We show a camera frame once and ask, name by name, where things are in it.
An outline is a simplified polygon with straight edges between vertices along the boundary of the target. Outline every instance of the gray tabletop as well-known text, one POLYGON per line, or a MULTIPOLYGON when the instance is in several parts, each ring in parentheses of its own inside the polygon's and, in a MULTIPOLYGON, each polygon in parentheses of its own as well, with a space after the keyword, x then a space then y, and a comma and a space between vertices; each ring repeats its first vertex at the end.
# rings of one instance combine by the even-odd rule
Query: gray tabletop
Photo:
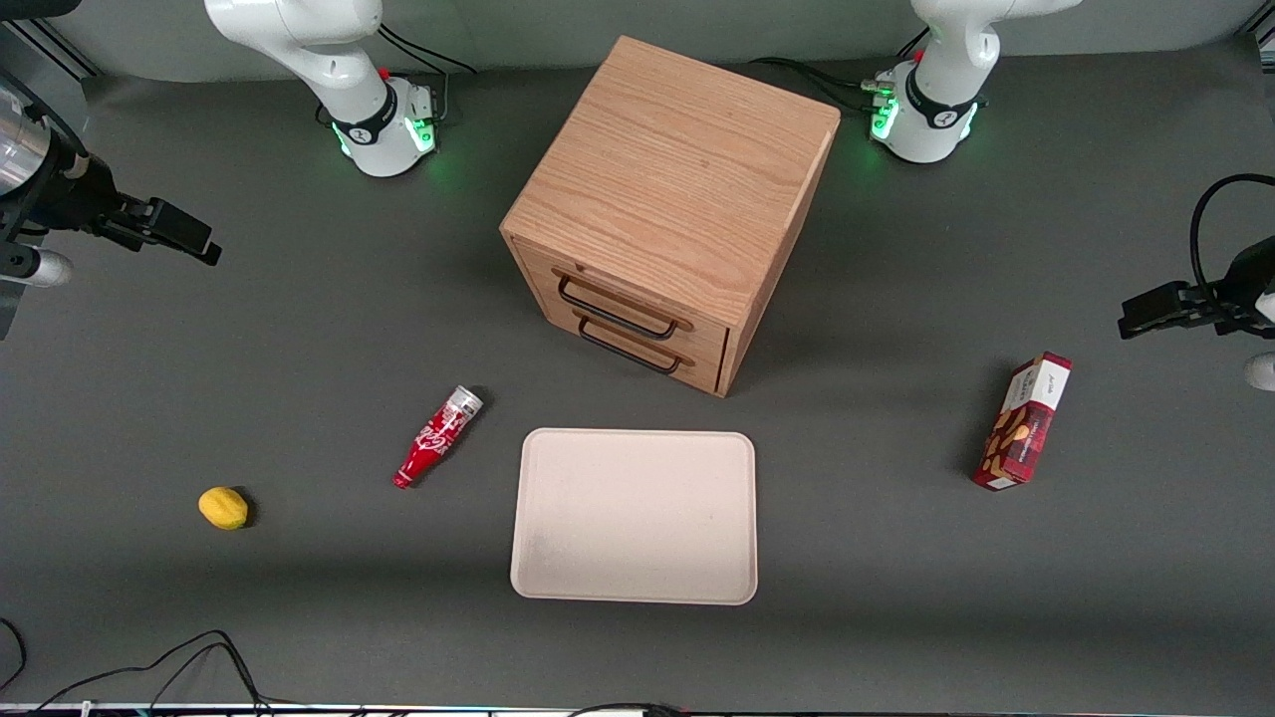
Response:
MULTIPOLYGON (((354 171, 300 82, 91 88, 121 189, 226 254, 47 242, 79 273, 0 343, 0 615, 32 652, 6 698, 217 626, 264 691, 315 702, 1275 712, 1275 397, 1241 378, 1269 347, 1116 330, 1122 300, 1188 276, 1200 193, 1275 170, 1251 43, 1006 60, 940 166, 843 122, 727 399, 550 327, 496 232, 589 77, 458 80, 439 154, 391 180, 354 171), (1037 478, 989 494, 968 476, 1010 369, 1046 350, 1075 371, 1037 478), (458 383, 490 406, 397 490, 458 383), (751 436, 756 598, 514 593, 539 426, 751 436), (213 485, 246 486, 258 524, 210 528, 213 485)), ((1214 273, 1275 226, 1266 188, 1211 212, 1214 273)), ((242 700, 219 660, 172 697, 242 700)))

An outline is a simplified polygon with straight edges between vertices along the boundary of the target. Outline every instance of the lemon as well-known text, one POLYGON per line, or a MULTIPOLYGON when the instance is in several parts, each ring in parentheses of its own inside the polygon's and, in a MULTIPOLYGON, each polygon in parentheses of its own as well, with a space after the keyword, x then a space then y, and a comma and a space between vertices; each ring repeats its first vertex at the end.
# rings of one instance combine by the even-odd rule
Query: lemon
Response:
POLYGON ((199 512, 223 531, 242 528, 247 522, 247 501, 235 489, 223 486, 210 487, 199 496, 199 512))

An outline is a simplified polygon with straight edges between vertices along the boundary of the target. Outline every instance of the wooden drawer unit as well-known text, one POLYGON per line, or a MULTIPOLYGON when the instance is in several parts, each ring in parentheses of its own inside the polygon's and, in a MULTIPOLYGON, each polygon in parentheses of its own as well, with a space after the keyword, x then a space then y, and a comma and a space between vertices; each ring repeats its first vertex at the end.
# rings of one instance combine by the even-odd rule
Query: wooden drawer unit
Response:
POLYGON ((839 121, 621 37, 501 233, 553 325, 725 395, 839 121))

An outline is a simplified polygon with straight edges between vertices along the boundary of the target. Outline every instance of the drawer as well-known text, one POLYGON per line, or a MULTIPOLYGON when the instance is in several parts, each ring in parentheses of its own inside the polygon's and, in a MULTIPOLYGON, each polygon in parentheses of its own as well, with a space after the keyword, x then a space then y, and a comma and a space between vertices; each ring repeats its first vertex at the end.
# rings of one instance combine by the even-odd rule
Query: drawer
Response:
POLYGON ((657 373, 717 393, 724 327, 655 307, 525 242, 516 242, 516 251, 550 323, 657 373))

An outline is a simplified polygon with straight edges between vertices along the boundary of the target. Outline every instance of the black metal handle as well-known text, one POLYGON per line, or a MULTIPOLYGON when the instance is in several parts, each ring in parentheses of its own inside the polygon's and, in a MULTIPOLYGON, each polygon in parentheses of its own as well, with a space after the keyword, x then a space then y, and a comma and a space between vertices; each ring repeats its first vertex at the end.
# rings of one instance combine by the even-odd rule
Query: black metal handle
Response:
POLYGON ((641 356, 636 356, 634 353, 629 353, 627 351, 625 351, 623 348, 620 348, 618 346, 615 346, 612 343, 607 343, 606 341, 602 341, 601 338, 598 338, 595 336, 589 336, 589 333, 584 330, 584 327, 586 327, 588 324, 589 324, 589 318, 588 316, 580 316, 580 328, 578 329, 578 333, 580 334, 580 338, 583 338, 584 341, 588 341, 589 343, 601 346, 601 347, 606 348, 607 351, 609 351, 612 353, 616 353, 617 356, 623 356, 625 358, 629 358, 630 361, 632 361, 635 364, 641 364, 643 366, 646 366, 648 369, 650 369, 652 371, 655 371, 657 374, 664 374, 667 376, 668 374, 672 374, 673 371, 677 370, 678 366, 682 365, 682 357, 681 356, 673 356, 673 364, 671 366, 660 366, 659 364, 648 361, 648 360, 643 358, 641 356))
POLYGON ((630 322, 629 319, 625 319, 623 316, 617 316, 617 315, 612 314, 611 311, 607 311, 606 309, 601 309, 598 306, 594 306, 593 304, 589 304, 588 301, 585 301, 583 299, 576 299, 575 296, 571 296, 570 293, 566 292, 566 285, 569 285, 569 283, 571 283, 571 277, 569 277, 566 274, 562 274, 562 281, 558 282, 558 296, 561 296, 564 301, 566 301, 567 304, 570 304, 572 306, 576 306, 579 309, 584 309, 585 311, 589 311, 590 314, 597 314, 598 316, 601 316, 601 318, 603 318, 603 319, 606 319, 606 320, 608 320, 608 322, 611 322, 613 324, 621 325, 621 327, 623 327, 623 328, 634 332, 638 336, 644 336, 644 337, 646 337, 646 338, 649 338, 652 341, 664 341, 668 337, 673 336, 673 329, 677 328, 677 322, 669 319, 668 320, 668 330, 666 330, 663 333, 655 333, 655 332, 648 329, 646 327, 638 325, 638 324, 630 322))

